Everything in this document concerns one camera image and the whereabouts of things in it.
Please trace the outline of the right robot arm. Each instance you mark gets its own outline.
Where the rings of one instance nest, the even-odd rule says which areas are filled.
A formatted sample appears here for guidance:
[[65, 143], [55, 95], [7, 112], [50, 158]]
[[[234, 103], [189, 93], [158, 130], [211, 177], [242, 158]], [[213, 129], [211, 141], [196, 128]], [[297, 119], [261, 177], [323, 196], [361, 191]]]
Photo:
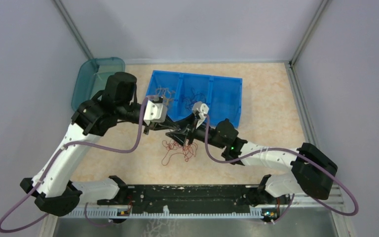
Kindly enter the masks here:
[[227, 118], [214, 128], [208, 121], [199, 123], [197, 116], [188, 116], [172, 123], [166, 136], [180, 145], [198, 140], [205, 148], [223, 149], [222, 160], [210, 157], [217, 163], [257, 165], [281, 171], [280, 175], [266, 175], [261, 180], [258, 197], [263, 203], [297, 193], [319, 200], [328, 199], [338, 167], [314, 144], [303, 143], [294, 149], [261, 146], [239, 138], [239, 132]]

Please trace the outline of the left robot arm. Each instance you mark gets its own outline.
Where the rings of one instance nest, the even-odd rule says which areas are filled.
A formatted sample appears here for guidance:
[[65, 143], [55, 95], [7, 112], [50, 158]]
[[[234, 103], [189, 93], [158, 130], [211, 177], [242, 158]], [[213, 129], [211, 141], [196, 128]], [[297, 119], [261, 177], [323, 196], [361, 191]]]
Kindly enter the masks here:
[[137, 149], [142, 133], [179, 129], [167, 115], [160, 96], [149, 95], [138, 103], [136, 92], [136, 77], [117, 72], [108, 77], [103, 90], [80, 104], [53, 156], [37, 175], [23, 179], [20, 184], [35, 198], [39, 210], [65, 216], [83, 203], [109, 205], [127, 201], [127, 185], [117, 176], [91, 182], [73, 182], [71, 176], [91, 148], [107, 150], [98, 141], [121, 122], [138, 125], [135, 145], [124, 150], [126, 154]]

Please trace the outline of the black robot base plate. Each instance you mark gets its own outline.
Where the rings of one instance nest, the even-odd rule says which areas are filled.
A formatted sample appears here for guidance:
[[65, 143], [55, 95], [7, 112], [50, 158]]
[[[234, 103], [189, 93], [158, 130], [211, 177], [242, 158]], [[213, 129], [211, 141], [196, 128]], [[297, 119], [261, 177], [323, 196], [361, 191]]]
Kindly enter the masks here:
[[290, 196], [273, 197], [260, 185], [131, 185], [98, 205], [124, 205], [122, 216], [247, 217], [278, 219]]

